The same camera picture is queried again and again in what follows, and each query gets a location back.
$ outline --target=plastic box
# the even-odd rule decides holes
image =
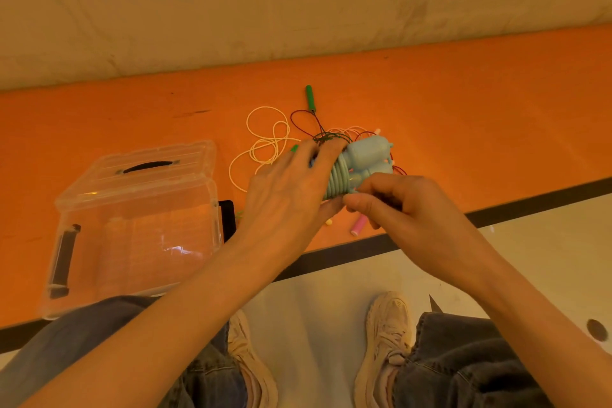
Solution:
[[[212,141],[110,155],[61,194],[41,312],[114,295],[155,295],[221,245]]]

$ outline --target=pink cylinder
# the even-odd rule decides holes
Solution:
[[[355,237],[358,236],[366,222],[368,222],[368,217],[365,215],[360,215],[357,222],[351,228],[351,234],[353,234]]]

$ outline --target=person's right hand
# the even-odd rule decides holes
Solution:
[[[375,173],[343,202],[382,227],[421,269],[463,291],[483,292],[505,260],[432,180]]]

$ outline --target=shoe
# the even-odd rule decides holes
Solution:
[[[399,292],[376,297],[365,320],[367,348],[355,379],[355,408],[383,408],[387,380],[410,353],[411,323],[406,300]]]
[[[245,383],[250,385],[250,408],[277,408],[279,391],[270,370],[257,356],[251,344],[247,316],[238,310],[229,320],[228,353],[238,361]]]

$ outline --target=dark jeans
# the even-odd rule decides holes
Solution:
[[[126,325],[155,299],[118,296],[76,310],[40,331],[0,371],[0,400],[16,408]],[[227,352],[225,325],[174,382],[163,408],[242,408],[247,390]],[[424,313],[394,385],[395,408],[550,406],[487,319]]]

